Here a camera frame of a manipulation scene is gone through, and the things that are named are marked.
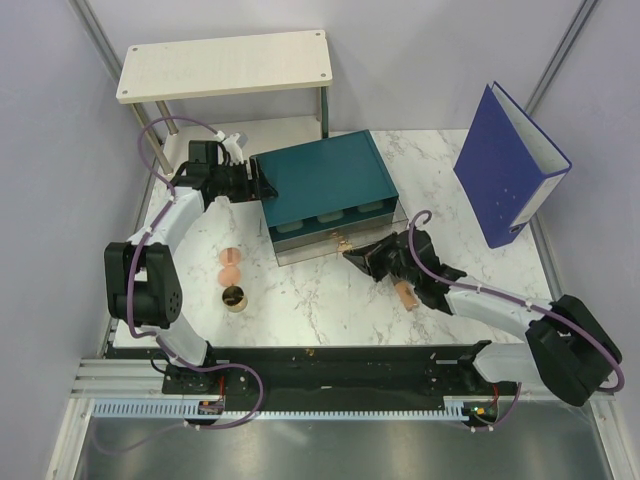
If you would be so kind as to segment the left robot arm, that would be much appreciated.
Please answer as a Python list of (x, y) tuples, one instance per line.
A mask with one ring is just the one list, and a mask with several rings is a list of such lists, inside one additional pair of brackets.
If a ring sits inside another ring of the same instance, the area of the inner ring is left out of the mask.
[(208, 342), (182, 313), (173, 255), (217, 198), (244, 203), (277, 196), (258, 161), (243, 158), (245, 143), (240, 133), (190, 141), (187, 160), (172, 179), (161, 179), (166, 195), (155, 217), (127, 241), (112, 242), (104, 251), (111, 317), (125, 322), (133, 338), (155, 340), (173, 363), (187, 367), (185, 382), (198, 393), (215, 389), (220, 371), (205, 360)]

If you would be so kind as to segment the teal drawer organizer box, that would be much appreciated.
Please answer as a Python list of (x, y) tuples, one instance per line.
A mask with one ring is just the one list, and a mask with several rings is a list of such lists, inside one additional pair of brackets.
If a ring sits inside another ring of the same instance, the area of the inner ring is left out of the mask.
[(254, 156), (277, 195), (263, 199), (274, 251), (331, 233), (386, 225), (399, 194), (370, 131), (361, 130)]

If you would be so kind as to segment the peach lip gloss tube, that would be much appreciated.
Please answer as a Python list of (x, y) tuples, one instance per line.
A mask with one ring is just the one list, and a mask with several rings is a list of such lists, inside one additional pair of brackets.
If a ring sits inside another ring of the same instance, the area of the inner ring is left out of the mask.
[(408, 282), (401, 280), (394, 284), (394, 288), (406, 311), (412, 311), (418, 306), (417, 299)]

